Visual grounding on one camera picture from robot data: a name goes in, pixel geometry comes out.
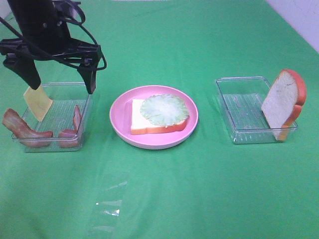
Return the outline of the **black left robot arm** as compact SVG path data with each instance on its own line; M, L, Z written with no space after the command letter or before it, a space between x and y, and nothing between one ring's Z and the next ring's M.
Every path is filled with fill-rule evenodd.
M19 75L32 89L36 90L41 79L35 61L54 60L77 70L87 92L96 88L96 73L105 61L101 46L94 37L88 43L71 37L68 23L80 27L88 36L91 33L83 26L85 14L80 2L72 0L10 0L9 7L19 26L17 32L4 19L0 21L15 39L3 39L0 53L6 56L3 65Z

